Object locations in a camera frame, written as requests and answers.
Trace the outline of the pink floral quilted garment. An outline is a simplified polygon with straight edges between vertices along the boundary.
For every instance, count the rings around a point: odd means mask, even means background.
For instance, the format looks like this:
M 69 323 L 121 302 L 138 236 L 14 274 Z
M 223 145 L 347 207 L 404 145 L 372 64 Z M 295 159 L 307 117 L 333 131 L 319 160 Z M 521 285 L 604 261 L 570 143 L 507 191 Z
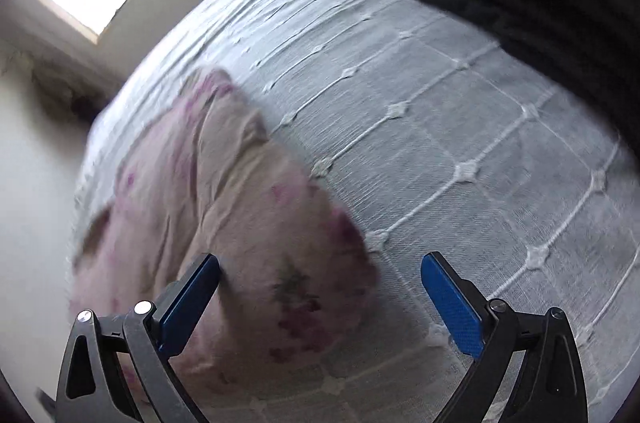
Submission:
M 203 253 L 221 283 L 171 362 L 198 400 L 317 362 L 359 325 L 378 281 L 348 213 L 221 70 L 190 79 L 122 160 L 74 257 L 70 308 L 126 313 Z

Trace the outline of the grey quilted bedspread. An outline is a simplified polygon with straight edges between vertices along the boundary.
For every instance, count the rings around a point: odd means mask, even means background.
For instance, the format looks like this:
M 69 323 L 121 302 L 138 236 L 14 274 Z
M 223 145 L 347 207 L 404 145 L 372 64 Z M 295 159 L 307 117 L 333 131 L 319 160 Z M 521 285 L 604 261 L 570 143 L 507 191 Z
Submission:
M 561 308 L 589 420 L 612 420 L 639 376 L 634 155 L 565 86 L 416 0 L 202 1 L 94 122 L 75 255 L 138 136 L 214 70 L 348 213 L 378 281 L 359 325 L 317 362 L 190 394 L 210 421 L 434 421 L 472 360 L 422 285 L 431 252 L 488 299 Z

